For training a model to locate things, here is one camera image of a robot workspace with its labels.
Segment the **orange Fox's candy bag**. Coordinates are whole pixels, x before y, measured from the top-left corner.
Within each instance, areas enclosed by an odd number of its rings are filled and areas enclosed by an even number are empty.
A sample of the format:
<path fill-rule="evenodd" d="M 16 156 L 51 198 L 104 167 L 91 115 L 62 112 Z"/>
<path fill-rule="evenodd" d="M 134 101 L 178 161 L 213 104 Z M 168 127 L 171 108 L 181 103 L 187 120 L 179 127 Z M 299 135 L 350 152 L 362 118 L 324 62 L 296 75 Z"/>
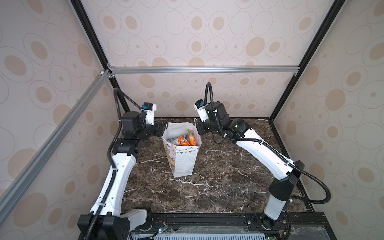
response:
<path fill-rule="evenodd" d="M 187 139 L 190 144 L 190 146 L 196 146 L 196 139 L 194 136 L 194 132 L 190 129 L 187 129 Z"/>

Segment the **Fox's fruits candy bag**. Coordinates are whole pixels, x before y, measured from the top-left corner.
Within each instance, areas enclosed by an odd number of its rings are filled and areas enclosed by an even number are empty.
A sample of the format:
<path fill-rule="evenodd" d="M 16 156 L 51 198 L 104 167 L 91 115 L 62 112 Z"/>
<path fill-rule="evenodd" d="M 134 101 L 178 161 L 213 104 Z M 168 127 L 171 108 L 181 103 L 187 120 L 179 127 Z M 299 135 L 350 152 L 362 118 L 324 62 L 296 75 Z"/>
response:
<path fill-rule="evenodd" d="M 190 146 L 189 138 L 186 135 L 178 136 L 167 140 L 168 143 L 175 146 Z"/>

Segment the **white paper bag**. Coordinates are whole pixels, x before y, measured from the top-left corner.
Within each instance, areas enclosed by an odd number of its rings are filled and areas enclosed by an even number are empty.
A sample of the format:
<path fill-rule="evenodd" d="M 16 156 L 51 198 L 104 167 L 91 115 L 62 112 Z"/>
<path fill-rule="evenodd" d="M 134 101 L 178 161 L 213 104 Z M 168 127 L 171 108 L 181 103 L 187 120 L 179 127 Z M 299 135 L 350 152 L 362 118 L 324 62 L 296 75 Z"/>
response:
<path fill-rule="evenodd" d="M 187 135 L 187 129 L 194 132 L 196 146 L 175 146 L 167 142 L 168 139 Z M 168 123 L 162 140 L 173 176 L 179 178 L 192 175 L 202 145 L 196 126 L 191 123 Z"/>

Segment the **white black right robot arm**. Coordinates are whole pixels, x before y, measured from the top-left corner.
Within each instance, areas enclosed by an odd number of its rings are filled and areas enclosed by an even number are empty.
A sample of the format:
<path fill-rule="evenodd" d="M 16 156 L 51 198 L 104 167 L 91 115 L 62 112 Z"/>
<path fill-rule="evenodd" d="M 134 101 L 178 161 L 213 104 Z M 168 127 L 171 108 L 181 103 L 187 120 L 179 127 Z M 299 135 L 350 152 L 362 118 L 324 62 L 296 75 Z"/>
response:
<path fill-rule="evenodd" d="M 262 163 L 275 177 L 269 187 L 269 199 L 261 220 L 275 222 L 285 212 L 289 198 L 297 184 L 300 172 L 295 163 L 265 142 L 243 119 L 230 119 L 224 105 L 220 102 L 205 105 L 203 100 L 194 104 L 200 121 L 197 129 L 200 135 L 213 133 L 221 135 L 246 150 Z"/>

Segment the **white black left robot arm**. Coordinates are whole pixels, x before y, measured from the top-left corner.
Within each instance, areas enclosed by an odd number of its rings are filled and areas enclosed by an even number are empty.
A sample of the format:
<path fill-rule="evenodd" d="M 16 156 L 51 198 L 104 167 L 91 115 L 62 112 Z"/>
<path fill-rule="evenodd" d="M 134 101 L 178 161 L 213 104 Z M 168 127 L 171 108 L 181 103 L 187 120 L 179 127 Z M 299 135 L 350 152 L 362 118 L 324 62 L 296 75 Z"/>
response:
<path fill-rule="evenodd" d="M 78 220 L 80 239 L 127 240 L 137 227 L 150 225 L 150 209 L 122 214 L 122 200 L 143 143 L 164 133 L 167 124 L 155 122 L 154 115 L 153 110 L 141 110 L 119 116 L 117 133 L 107 151 L 111 167 L 90 213 Z"/>

